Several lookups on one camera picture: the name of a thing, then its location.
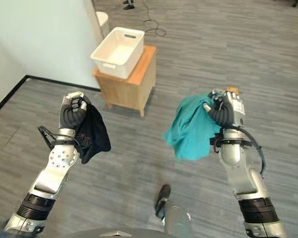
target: white wall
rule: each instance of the white wall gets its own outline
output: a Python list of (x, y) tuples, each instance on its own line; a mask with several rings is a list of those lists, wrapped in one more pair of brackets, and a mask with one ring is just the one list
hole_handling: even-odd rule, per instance
[(0, 102), (24, 76), (21, 64), (0, 45)]
[(26, 74), (98, 88), (90, 54), (100, 29), (86, 2), (91, 8), (91, 0), (0, 0), (0, 43)]

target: power cord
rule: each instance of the power cord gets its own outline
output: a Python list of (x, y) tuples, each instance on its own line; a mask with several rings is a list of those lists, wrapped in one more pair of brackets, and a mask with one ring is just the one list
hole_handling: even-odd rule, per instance
[(149, 15), (149, 7), (146, 5), (145, 3), (145, 0), (143, 0), (143, 4), (145, 5), (145, 7), (147, 8), (147, 16), (148, 16), (148, 19), (143, 21), (143, 24), (146, 23), (146, 22), (149, 22), (149, 21), (153, 21), (157, 24), (157, 27), (156, 28), (152, 28), (152, 29), (149, 29), (145, 32), (149, 32), (149, 31), (153, 31), (154, 30), (154, 33), (157, 35), (157, 36), (161, 36), (161, 37), (164, 37), (166, 34), (167, 34), (167, 31), (162, 29), (162, 28), (159, 28), (159, 22), (157, 22), (156, 20), (154, 19), (151, 19), (150, 15)]

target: cabinet leg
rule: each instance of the cabinet leg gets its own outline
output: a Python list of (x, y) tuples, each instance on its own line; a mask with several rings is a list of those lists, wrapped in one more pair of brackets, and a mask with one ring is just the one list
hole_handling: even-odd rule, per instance
[(113, 107), (113, 105), (111, 103), (107, 103), (107, 106), (109, 109), (111, 109)]
[(143, 118), (145, 116), (145, 110), (144, 109), (140, 109), (140, 116)]

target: black baseboard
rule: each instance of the black baseboard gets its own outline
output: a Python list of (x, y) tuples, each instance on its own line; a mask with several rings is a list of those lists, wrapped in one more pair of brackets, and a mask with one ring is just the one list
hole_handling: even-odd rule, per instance
[(0, 102), (0, 109), (5, 105), (5, 103), (13, 96), (13, 94), (21, 87), (21, 85), (26, 81), (27, 75), (20, 80), (20, 82), (15, 85), (14, 88), (5, 96), (5, 98)]
[(37, 80), (46, 81), (46, 82), (50, 82), (50, 83), (58, 83), (58, 84), (66, 85), (66, 86), (72, 86), (72, 87), (83, 88), (83, 89), (87, 89), (87, 90), (100, 92), (99, 88), (92, 88), (92, 87), (87, 87), (87, 86), (78, 85), (78, 84), (74, 84), (74, 83), (60, 82), (60, 81), (56, 81), (56, 80), (48, 79), (48, 78), (41, 78), (41, 77), (36, 77), (36, 76), (32, 76), (32, 75), (27, 75), (27, 78), (32, 78), (32, 79), (37, 79)]
[(42, 80), (42, 81), (46, 81), (46, 82), (50, 82), (50, 83), (58, 83), (58, 84), (63, 84), (66, 86), (72, 86), (72, 87), (77, 87), (77, 88), (83, 88), (83, 89), (87, 89), (87, 90), (92, 90), (92, 91), (96, 91), (96, 92), (100, 92), (100, 89), (98, 88), (92, 88), (92, 87), (87, 87), (87, 86), (83, 86), (83, 85), (78, 85), (78, 84), (73, 84), (73, 83), (66, 83), (66, 82), (60, 82), (60, 81), (56, 81), (56, 80), (52, 80), (52, 79), (48, 79), (48, 78), (41, 78), (41, 77), (36, 77), (36, 76), (32, 76), (32, 75), (25, 75), (20, 82), (17, 83), (17, 85), (14, 86), (14, 88), (12, 88), (12, 90), (5, 96), (5, 98), (0, 102), (0, 109), (6, 104), (6, 102), (13, 96), (13, 94), (22, 86), (22, 84), (28, 79), (36, 79), (36, 80)]

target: robot forearm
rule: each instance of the robot forearm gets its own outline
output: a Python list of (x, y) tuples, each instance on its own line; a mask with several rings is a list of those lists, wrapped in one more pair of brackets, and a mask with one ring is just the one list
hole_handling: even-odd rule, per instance
[[(73, 129), (59, 129), (59, 133), (75, 136)], [(19, 209), (13, 213), (4, 231), (34, 237), (42, 232), (46, 219), (67, 180), (68, 170), (77, 160), (74, 141), (58, 136), (56, 145), (49, 155), (47, 166), (32, 184)]]
[(225, 129), (219, 157), (244, 216), (246, 233), (252, 238), (286, 238), (259, 172), (252, 168), (241, 145), (247, 141), (235, 129)]

